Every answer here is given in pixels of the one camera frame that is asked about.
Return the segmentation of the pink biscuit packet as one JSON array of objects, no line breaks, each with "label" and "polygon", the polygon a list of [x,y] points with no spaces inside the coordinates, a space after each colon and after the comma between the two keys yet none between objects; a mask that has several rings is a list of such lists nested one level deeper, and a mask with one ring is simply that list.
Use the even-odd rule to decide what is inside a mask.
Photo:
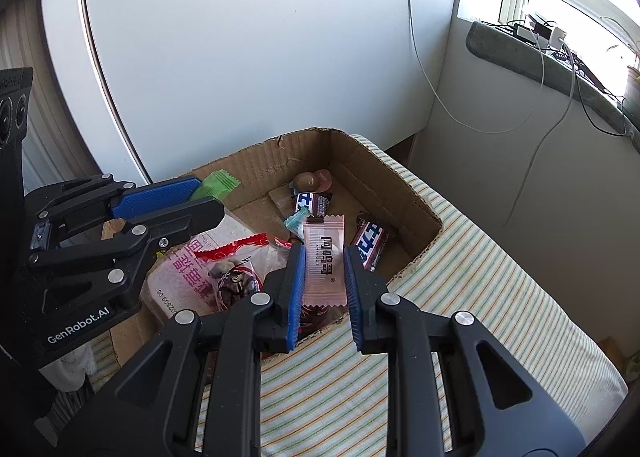
[{"label": "pink biscuit packet", "polygon": [[344,307],[347,304],[344,234],[343,215],[309,217],[305,222],[305,305]]}]

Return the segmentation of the potted spider plant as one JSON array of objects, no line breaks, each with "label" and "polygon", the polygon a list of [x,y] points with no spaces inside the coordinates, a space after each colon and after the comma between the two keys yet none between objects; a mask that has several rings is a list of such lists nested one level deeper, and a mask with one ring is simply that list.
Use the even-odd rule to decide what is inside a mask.
[{"label": "potted spider plant", "polygon": [[626,47],[634,54],[634,62],[627,67],[628,76],[625,88],[623,107],[629,117],[639,120],[639,41],[625,29],[615,18],[601,16],[601,19],[612,24],[623,33],[626,38]]}]

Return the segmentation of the small brown nut candy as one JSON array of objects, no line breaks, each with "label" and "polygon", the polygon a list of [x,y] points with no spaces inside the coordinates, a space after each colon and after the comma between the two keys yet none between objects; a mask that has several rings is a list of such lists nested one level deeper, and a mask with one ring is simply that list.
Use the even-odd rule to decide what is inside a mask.
[{"label": "small brown nut candy", "polygon": [[326,192],[333,184],[333,177],[329,170],[321,169],[314,172],[302,172],[293,178],[291,187],[295,192]]}]

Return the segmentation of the brown cardboard box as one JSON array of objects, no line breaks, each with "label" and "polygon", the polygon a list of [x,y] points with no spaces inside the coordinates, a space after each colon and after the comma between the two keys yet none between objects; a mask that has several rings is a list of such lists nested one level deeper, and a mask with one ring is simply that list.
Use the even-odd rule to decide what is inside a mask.
[{"label": "brown cardboard box", "polygon": [[342,251],[355,247],[365,269],[392,278],[430,247],[442,221],[426,200],[372,147],[344,132],[310,128],[229,154],[193,175],[229,174],[239,185],[224,197],[214,229],[160,248],[142,287],[142,309],[108,333],[124,365],[182,309],[223,312],[285,266],[303,243],[307,284],[300,333],[307,336],[347,304],[337,277]]}]

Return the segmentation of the striped tablecloth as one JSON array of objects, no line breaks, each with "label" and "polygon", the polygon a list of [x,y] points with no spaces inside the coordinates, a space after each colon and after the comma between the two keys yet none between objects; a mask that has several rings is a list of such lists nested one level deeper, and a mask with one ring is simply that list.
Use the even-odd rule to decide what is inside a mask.
[{"label": "striped tablecloth", "polygon": [[577,456],[626,401],[614,364],[494,240],[367,139],[442,221],[293,351],[273,304],[166,326],[68,430],[77,456]]}]

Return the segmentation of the packaged sliced bread loaf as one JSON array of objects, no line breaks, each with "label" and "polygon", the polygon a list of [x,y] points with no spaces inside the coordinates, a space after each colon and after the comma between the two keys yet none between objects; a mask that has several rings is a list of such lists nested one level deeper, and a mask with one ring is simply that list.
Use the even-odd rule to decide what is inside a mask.
[{"label": "packaged sliced bread loaf", "polygon": [[182,310],[192,310],[201,316],[213,314],[204,301],[206,269],[195,258],[195,252],[216,249],[255,234],[260,233],[252,231],[235,215],[226,214],[217,227],[160,257],[145,278],[143,302],[162,323]]}]

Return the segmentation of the green candy wrapper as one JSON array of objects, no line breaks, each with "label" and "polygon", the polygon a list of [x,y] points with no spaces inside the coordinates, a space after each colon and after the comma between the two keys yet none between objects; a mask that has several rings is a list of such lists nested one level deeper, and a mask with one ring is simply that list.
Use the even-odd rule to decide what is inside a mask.
[{"label": "green candy wrapper", "polygon": [[226,170],[220,169],[207,175],[204,180],[201,181],[200,186],[193,191],[190,199],[198,200],[213,197],[222,201],[240,185],[240,180]]}]

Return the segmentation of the small red date snack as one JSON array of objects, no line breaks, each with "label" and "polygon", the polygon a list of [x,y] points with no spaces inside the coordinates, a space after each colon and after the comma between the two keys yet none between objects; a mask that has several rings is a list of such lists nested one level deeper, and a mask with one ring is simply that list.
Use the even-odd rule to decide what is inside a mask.
[{"label": "small red date snack", "polygon": [[303,340],[328,325],[331,310],[327,305],[304,305],[300,312],[298,339]]}]

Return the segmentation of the white power strip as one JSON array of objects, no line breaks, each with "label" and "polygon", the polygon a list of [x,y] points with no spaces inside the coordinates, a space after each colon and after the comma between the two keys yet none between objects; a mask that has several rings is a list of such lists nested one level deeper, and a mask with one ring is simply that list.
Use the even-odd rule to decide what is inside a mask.
[{"label": "white power strip", "polygon": [[543,50],[560,50],[565,45],[566,32],[553,20],[547,20],[537,14],[529,14],[524,20],[513,26],[513,36],[521,41],[539,46]]}]

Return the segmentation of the large red date snack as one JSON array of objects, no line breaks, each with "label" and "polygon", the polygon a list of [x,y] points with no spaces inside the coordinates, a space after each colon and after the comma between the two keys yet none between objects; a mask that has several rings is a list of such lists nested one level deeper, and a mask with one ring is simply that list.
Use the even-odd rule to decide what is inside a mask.
[{"label": "large red date snack", "polygon": [[205,303],[220,313],[261,292],[267,275],[286,265],[291,248],[288,241],[260,233],[216,249],[196,251],[195,258],[204,263],[207,274]]}]

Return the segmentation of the green mint candy packet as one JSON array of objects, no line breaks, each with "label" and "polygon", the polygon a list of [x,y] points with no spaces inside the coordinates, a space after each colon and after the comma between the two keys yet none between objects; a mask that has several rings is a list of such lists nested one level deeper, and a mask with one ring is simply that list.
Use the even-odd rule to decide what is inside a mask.
[{"label": "green mint candy packet", "polygon": [[284,227],[298,239],[304,238],[304,224],[307,217],[310,215],[308,208],[299,208],[292,215],[287,217],[284,221]]}]

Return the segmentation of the short Snickers bar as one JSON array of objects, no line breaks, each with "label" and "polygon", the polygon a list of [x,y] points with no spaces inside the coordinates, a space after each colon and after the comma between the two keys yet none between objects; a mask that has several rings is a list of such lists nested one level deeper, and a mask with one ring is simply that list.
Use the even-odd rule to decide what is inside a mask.
[{"label": "short Snickers bar", "polygon": [[356,226],[350,244],[358,249],[363,268],[373,272],[386,243],[397,235],[396,228],[368,212],[357,215]]}]

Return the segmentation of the long Snickers bar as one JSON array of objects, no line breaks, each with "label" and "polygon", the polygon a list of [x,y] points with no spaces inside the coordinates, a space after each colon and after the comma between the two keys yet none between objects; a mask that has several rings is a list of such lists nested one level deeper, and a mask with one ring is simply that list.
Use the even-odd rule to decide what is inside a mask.
[{"label": "long Snickers bar", "polygon": [[328,214],[333,195],[330,192],[299,192],[295,195],[294,211],[307,209],[311,215]]}]

